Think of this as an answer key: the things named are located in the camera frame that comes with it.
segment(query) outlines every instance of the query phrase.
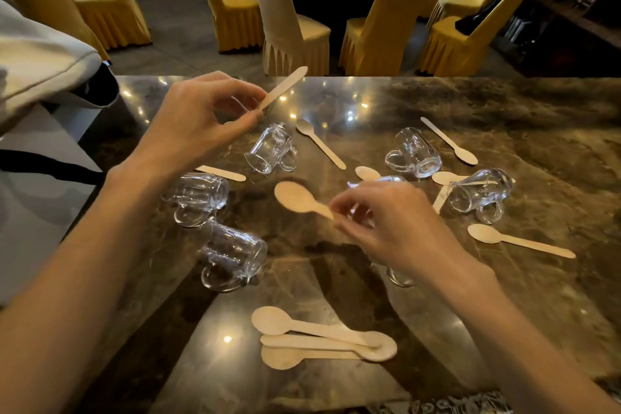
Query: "person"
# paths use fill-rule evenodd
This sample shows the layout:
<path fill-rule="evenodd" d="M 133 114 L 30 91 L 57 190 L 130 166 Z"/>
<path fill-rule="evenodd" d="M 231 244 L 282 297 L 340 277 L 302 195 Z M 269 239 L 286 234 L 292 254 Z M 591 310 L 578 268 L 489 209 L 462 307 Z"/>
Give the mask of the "person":
<path fill-rule="evenodd" d="M 0 413 L 63 408 L 113 313 L 161 193 L 251 131 L 265 95 L 221 72 L 171 86 L 133 153 L 109 171 L 82 220 L 0 313 Z M 220 125 L 215 108 L 243 114 Z M 346 218 L 356 204 L 354 219 Z M 462 248 L 413 185 L 365 182 L 330 207 L 339 230 L 428 286 L 462 319 L 516 412 L 621 412 L 513 306 L 493 270 Z M 361 224 L 370 214 L 373 229 Z"/>

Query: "marble countertop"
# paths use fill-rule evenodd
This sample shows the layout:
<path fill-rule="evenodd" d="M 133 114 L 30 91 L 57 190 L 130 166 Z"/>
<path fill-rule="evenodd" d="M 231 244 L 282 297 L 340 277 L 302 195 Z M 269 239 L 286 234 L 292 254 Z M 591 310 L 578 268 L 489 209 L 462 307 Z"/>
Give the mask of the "marble countertop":
<path fill-rule="evenodd" d="M 100 113 L 82 147 L 107 170 L 135 147 L 177 77 L 120 77 L 124 102 Z M 268 90 L 275 79 L 266 78 Z M 275 102 L 252 134 L 210 166 L 245 174 L 231 182 L 218 219 L 262 237 L 268 269 L 258 285 L 227 294 L 200 282 L 197 230 L 173 222 L 160 203 L 147 241 L 76 404 L 77 412 L 263 413 L 329 410 L 387 400 L 459 396 L 495 386 L 462 322 L 423 287 L 390 283 L 384 267 L 315 214 L 293 214 L 273 196 L 294 178 L 328 202 L 357 180 L 354 168 L 389 174 L 384 156 L 406 126 L 423 130 L 444 170 L 468 175 L 500 167 L 516 179 L 495 227 L 572 249 L 575 260 L 471 239 L 471 214 L 441 215 L 464 247 L 496 272 L 526 316 L 592 378 L 621 372 L 621 127 L 619 79 L 305 78 Z M 479 167 L 455 158 L 422 125 L 426 116 Z M 346 163 L 340 170 L 299 133 L 293 173 L 260 175 L 246 163 L 268 124 L 304 118 Z M 417 181 L 432 201 L 439 185 Z M 343 323 L 392 336 L 392 360 L 305 361 L 288 371 L 261 362 L 255 308 Z"/>

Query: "tiled floor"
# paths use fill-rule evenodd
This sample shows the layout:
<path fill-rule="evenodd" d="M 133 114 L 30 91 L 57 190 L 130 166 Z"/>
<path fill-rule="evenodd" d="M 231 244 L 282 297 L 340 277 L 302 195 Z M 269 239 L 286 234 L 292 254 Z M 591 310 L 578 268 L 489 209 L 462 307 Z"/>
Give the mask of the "tiled floor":
<path fill-rule="evenodd" d="M 264 76 L 261 53 L 219 54 L 207 0 L 138 0 L 151 29 L 153 44 L 113 51 L 113 72 L 120 75 L 187 75 L 224 71 L 249 81 Z M 418 22 L 404 53 L 401 72 L 413 75 L 425 44 L 425 24 Z M 330 75 L 343 75 L 330 59 Z M 493 49 L 479 75 L 515 78 L 515 71 Z"/>

